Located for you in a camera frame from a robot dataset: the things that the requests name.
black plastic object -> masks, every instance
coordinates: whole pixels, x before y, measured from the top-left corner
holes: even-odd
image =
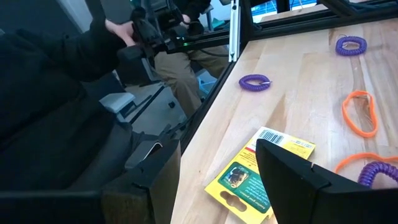
[[[263,139],[256,158],[279,224],[397,223],[398,189],[369,189]]]
[[[0,223],[170,223],[180,158],[174,140],[103,189],[0,192]]]

black jacket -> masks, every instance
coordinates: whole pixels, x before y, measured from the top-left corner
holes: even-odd
[[[182,14],[196,21],[200,14],[210,6],[211,0],[173,0],[173,2]]]
[[[124,42],[93,21],[78,37],[0,36],[0,190],[62,189],[97,155],[114,115],[86,94]]]

barcode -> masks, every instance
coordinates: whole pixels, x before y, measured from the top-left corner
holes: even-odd
[[[263,130],[259,137],[274,144],[279,144],[284,138],[283,135],[274,133],[270,130]]]

blue object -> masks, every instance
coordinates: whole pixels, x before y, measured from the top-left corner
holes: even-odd
[[[303,5],[316,3],[317,0],[302,0]],[[290,8],[300,6],[299,0],[289,0]],[[276,12],[276,0],[268,1],[258,6],[254,6],[251,8],[252,16],[258,16],[265,13]]]

cable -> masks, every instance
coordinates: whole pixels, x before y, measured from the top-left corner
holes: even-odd
[[[205,53],[205,54],[208,54],[208,55],[211,55],[211,56],[214,56],[214,57],[229,57],[229,55],[224,55],[224,54],[214,54],[214,53],[211,53],[211,52],[208,52],[208,51],[206,51],[206,50],[200,50],[201,52],[203,52],[203,53]]]

